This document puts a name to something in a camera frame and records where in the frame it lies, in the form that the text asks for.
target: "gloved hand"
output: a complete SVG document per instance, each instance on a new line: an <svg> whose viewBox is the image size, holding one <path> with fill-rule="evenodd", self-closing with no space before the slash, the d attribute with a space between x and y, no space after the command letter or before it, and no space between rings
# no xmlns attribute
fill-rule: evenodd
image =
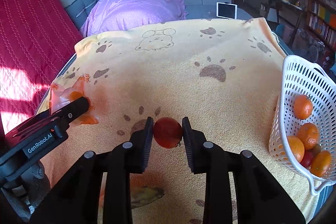
<svg viewBox="0 0 336 224"><path fill-rule="evenodd" d="M35 208L50 190L50 182L44 173L43 164L38 161L27 169L20 179L1 188L4 196L22 218L28 222Z"/></svg>

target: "dark red cloth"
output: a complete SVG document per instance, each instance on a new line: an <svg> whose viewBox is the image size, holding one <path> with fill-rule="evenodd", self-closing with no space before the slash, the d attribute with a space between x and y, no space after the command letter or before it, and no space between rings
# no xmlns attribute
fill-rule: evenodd
<svg viewBox="0 0 336 224"><path fill-rule="evenodd" d="M34 114L81 39L59 0L0 0L0 112L5 132Z"/></svg>

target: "tablet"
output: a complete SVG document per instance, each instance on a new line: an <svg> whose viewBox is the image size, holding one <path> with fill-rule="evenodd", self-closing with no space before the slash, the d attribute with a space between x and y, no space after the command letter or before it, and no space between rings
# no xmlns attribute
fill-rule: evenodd
<svg viewBox="0 0 336 224"><path fill-rule="evenodd" d="M237 19L237 5L217 2L217 17Z"/></svg>

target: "laundry basket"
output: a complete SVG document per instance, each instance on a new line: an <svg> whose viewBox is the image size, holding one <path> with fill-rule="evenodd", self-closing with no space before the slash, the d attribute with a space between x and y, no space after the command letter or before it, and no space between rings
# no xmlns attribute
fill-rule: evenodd
<svg viewBox="0 0 336 224"><path fill-rule="evenodd" d="M295 96L305 94L314 105L311 116L299 120L293 113ZM322 150L330 151L332 165L330 170L319 178L311 174L295 159L288 145L287 137L296 135L306 122L317 126L320 132L318 143ZM282 86L278 98L272 131L269 138L269 152L281 165L308 179L310 193L318 194L324 187L336 183L336 84L324 70L315 63L289 55L283 62ZM314 181L321 185L314 186Z"/></svg>

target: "upholstered headboard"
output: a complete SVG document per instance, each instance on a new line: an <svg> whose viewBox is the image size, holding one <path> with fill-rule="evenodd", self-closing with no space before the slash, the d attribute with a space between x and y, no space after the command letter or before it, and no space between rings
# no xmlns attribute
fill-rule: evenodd
<svg viewBox="0 0 336 224"><path fill-rule="evenodd" d="M88 17L91 9L99 0L75 0L69 6L65 7L69 17L77 27L80 29Z"/></svg>

